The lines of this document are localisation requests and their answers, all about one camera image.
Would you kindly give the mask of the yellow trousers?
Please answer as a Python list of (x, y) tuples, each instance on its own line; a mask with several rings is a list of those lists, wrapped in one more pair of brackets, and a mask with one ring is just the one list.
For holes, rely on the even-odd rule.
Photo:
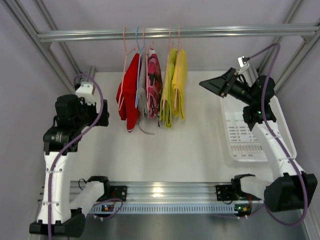
[(176, 61), (175, 61), (175, 69), (173, 78), (171, 81), (171, 100), (173, 103), (173, 113), (174, 116), (180, 117), (181, 120), (185, 120), (185, 89), (188, 80), (188, 57), (184, 49), (180, 50), (179, 54), (180, 67), (179, 67), (179, 78), (178, 78), (178, 95), (177, 95), (177, 107), (174, 110), (174, 102), (175, 102), (175, 92), (176, 92), (176, 79), (177, 79), (177, 69), (176, 69)]

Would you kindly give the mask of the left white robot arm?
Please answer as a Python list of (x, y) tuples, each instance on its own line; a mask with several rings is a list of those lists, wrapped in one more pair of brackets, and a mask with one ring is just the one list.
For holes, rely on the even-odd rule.
[(43, 200), (36, 221), (29, 225), (30, 234), (79, 238), (94, 204), (110, 194), (108, 177), (91, 176), (84, 190), (70, 200), (72, 166), (81, 138), (92, 127), (109, 124), (108, 102), (103, 99), (101, 104), (97, 111), (96, 104), (75, 94), (57, 98), (53, 125), (43, 136)]

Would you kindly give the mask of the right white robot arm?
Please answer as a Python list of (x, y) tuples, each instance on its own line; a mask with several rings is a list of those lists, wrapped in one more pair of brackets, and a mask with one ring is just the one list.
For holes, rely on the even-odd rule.
[(253, 174), (236, 175), (231, 182), (238, 194), (250, 194), (264, 201), (268, 210), (275, 212), (306, 210), (318, 185), (313, 173), (306, 173), (290, 153), (271, 107), (275, 96), (275, 82), (259, 76), (252, 85), (239, 79), (240, 74), (230, 68), (223, 75), (202, 80), (199, 85), (224, 98), (232, 96), (245, 103), (242, 118), (259, 141), (272, 172), (272, 181)]

